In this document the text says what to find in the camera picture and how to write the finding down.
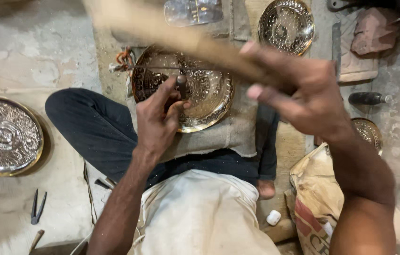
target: person's hand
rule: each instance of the person's hand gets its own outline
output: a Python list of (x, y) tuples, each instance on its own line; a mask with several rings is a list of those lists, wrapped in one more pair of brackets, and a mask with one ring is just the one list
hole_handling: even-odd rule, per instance
[(191, 105), (180, 101), (180, 92), (174, 86), (175, 77), (168, 78), (153, 95), (136, 106), (138, 142), (134, 151), (156, 163), (173, 142), (180, 112)]
[(294, 99), (272, 86), (254, 84), (247, 91), (249, 98), (272, 106), (300, 132), (328, 143), (354, 134), (335, 79), (334, 62), (288, 56), (254, 42), (245, 44), (241, 54), (272, 68), (298, 89)]

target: cement bag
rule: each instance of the cement bag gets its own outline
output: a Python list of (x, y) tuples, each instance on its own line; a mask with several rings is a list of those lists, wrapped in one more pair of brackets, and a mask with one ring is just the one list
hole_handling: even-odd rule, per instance
[[(329, 245), (343, 207), (344, 196), (335, 180), (332, 158), (326, 143), (307, 154), (290, 173), (296, 198), (289, 206), (305, 255), (329, 253)], [(397, 243), (400, 243), (400, 211), (394, 216)]]

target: copper plate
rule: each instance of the copper plate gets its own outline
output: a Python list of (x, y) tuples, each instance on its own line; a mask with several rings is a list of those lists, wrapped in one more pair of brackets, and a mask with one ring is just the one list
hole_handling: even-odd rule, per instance
[(300, 0), (275, 0), (261, 15), (258, 36), (291, 55), (302, 55), (310, 46), (315, 25), (310, 9)]
[(361, 137), (372, 144), (378, 154), (381, 155), (383, 153), (383, 141), (379, 128), (372, 121), (365, 118), (351, 119), (351, 123), (353, 123)]
[[(148, 47), (135, 65), (189, 68), (208, 66), (207, 63), (188, 57), (182, 52), (156, 46)], [(226, 72), (135, 68), (132, 74), (135, 102), (146, 100), (169, 76), (180, 73), (187, 76), (187, 92), (192, 107), (181, 114), (178, 132), (195, 132), (216, 123), (230, 108), (234, 95), (231, 76)]]
[(43, 131), (33, 113), (0, 97), (0, 176), (28, 170), (39, 160), (43, 145)]

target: person's left hand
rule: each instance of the person's left hand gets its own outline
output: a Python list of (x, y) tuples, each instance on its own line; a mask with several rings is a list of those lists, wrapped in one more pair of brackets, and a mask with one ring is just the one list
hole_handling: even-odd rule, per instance
[(180, 112), (191, 106), (180, 101), (174, 89), (175, 77), (168, 78), (147, 100), (136, 106), (138, 142), (135, 151), (159, 161), (172, 144), (179, 127)]

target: pliers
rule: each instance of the pliers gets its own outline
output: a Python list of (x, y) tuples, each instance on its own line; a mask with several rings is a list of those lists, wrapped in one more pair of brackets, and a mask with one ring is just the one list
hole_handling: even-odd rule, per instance
[(38, 214), (36, 214), (36, 204), (38, 203), (38, 190), (36, 189), (36, 193), (34, 194), (33, 200), (33, 209), (31, 210), (31, 224), (36, 225), (39, 222), (39, 218), (44, 209), (44, 205), (46, 203), (47, 191), (44, 194), (43, 202), (41, 203), (41, 207), (39, 207)]

